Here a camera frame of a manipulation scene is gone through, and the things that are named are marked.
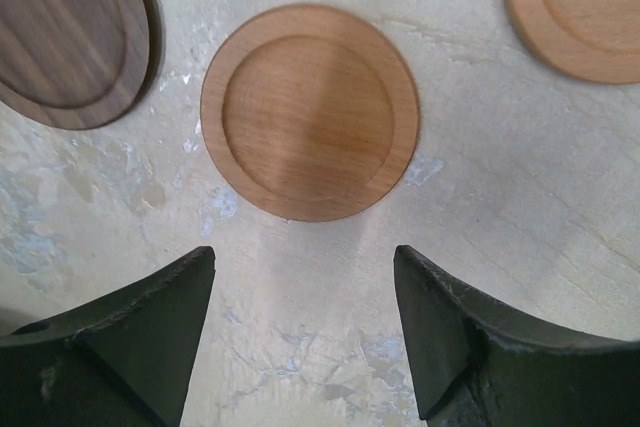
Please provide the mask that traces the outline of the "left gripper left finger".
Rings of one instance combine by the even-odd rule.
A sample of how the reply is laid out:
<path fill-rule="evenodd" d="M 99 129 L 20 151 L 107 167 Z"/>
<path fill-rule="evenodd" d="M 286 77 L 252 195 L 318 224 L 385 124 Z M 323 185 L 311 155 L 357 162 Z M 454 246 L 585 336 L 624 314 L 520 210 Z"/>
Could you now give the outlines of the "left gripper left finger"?
<path fill-rule="evenodd" d="M 198 247 L 1 339 L 4 426 L 177 426 L 215 278 Z"/>

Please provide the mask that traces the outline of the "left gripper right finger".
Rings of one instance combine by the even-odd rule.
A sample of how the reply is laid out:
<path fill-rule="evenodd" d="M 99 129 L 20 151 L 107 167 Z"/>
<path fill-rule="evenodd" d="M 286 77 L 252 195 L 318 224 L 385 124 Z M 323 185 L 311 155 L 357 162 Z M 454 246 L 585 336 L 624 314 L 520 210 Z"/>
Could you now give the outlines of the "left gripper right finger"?
<path fill-rule="evenodd" d="M 638 425 L 638 342 L 536 318 L 406 245 L 395 250 L 394 282 L 428 425 Z"/>

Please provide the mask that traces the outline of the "light wood rimmed coaster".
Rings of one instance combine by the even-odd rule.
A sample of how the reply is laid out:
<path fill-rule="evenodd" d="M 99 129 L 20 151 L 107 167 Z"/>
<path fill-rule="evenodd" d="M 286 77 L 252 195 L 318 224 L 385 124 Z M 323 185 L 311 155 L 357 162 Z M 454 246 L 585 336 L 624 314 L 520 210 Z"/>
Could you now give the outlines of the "light wood rimmed coaster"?
<path fill-rule="evenodd" d="M 264 11 L 220 45 L 200 99 L 221 176 L 272 215 L 358 214 L 400 181 L 420 135 L 420 100 L 395 45 L 338 8 Z"/>

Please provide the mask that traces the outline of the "dark walnut coaster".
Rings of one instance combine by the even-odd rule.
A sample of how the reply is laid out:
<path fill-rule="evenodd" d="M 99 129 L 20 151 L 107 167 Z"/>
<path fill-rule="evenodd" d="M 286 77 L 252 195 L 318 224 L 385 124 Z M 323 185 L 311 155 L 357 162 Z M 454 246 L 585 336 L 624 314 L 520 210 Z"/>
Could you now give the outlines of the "dark walnut coaster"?
<path fill-rule="evenodd" d="M 144 97 L 160 47 L 154 0 L 1 0 L 1 101 L 59 129 L 108 125 Z"/>

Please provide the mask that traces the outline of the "light wood coaster smooth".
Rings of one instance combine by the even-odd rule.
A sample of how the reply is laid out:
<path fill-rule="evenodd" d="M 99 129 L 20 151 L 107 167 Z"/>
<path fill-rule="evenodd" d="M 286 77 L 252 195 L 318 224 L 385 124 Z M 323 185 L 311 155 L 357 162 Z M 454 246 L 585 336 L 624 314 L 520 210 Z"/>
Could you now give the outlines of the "light wood coaster smooth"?
<path fill-rule="evenodd" d="M 541 60 L 603 84 L 639 80 L 639 0 L 504 0 L 515 32 Z"/>

